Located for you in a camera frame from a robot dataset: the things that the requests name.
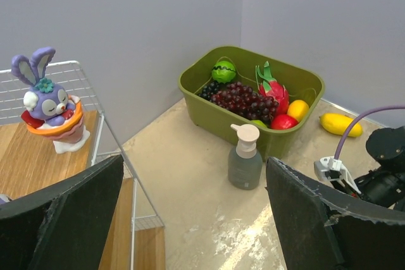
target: lemon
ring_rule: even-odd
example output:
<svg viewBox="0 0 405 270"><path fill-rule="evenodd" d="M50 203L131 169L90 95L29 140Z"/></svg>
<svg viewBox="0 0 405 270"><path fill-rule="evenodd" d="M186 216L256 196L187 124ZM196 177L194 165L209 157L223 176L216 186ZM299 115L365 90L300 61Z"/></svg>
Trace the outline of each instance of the lemon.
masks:
<svg viewBox="0 0 405 270"><path fill-rule="evenodd" d="M337 113L325 113L320 116L321 126L328 132L336 135L343 135L347 127L351 124L353 118ZM359 123L356 123L350 130L350 137L359 137L363 134L363 128Z"/></svg>
<svg viewBox="0 0 405 270"><path fill-rule="evenodd" d="M263 123L261 120L252 120L252 122L259 125L259 126L262 126L263 128L267 128L265 123Z"/></svg>
<svg viewBox="0 0 405 270"><path fill-rule="evenodd" d="M298 99L296 101L291 102L289 109L287 110L287 115L295 118L298 122L300 122L306 113L309 111L309 105Z"/></svg>

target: pump nozzle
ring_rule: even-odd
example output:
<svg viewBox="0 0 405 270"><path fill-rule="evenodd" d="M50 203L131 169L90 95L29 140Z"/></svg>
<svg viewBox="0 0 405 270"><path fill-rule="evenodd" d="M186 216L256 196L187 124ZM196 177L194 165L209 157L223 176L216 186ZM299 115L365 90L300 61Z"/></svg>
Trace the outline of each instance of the pump nozzle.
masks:
<svg viewBox="0 0 405 270"><path fill-rule="evenodd" d="M250 124L238 126L231 124L230 127L234 129L239 138L236 146L236 153L242 158L252 158L256 155L256 141L260 136L259 129Z"/></svg>

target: rabbit ear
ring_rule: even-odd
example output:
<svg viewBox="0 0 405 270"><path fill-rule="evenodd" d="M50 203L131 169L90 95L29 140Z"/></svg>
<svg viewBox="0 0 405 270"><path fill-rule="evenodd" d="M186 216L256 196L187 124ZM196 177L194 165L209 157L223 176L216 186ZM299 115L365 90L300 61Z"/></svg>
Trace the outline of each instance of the rabbit ear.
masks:
<svg viewBox="0 0 405 270"><path fill-rule="evenodd" d="M33 53L31 66L38 80L45 77L46 66L51 62L55 52L53 47L43 47Z"/></svg>
<svg viewBox="0 0 405 270"><path fill-rule="evenodd" d="M17 55L11 60L11 74L26 85L34 86L37 83L30 61L24 55Z"/></svg>

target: green plastic basket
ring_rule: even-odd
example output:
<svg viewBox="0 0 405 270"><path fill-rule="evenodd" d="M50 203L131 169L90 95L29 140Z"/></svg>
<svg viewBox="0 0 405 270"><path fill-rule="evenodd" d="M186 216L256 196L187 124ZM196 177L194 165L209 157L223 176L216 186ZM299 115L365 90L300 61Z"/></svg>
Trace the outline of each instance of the green plastic basket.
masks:
<svg viewBox="0 0 405 270"><path fill-rule="evenodd" d="M263 66L266 61L270 63L271 74L278 82L285 85L290 94L290 102L302 99L309 104L309 111L302 121L288 130L272 130L257 126L260 137L257 148L263 160L270 156L282 158L288 152L298 131L307 122L315 106L321 99L325 84L323 80L310 71L297 68L287 63L241 49L239 47L224 46L213 49L199 61L185 70L178 79L178 86L183 92L190 119L208 132L236 145L236 132L230 125L235 123L243 125L251 123L249 120L222 109L196 95L209 82L212 81L211 70L221 57L230 58L237 69L235 81L250 85L257 91L255 66Z"/></svg>

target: soap dispenser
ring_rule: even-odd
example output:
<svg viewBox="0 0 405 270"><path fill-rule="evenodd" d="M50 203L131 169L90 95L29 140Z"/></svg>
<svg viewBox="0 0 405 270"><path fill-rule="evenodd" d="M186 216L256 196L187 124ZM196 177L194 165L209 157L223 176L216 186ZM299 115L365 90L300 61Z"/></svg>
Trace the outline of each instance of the soap dispenser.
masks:
<svg viewBox="0 0 405 270"><path fill-rule="evenodd" d="M256 141L260 136L259 129L250 124L230 125L237 132L238 144L229 152L228 179L235 187L252 190L259 185L261 155L256 149Z"/></svg>

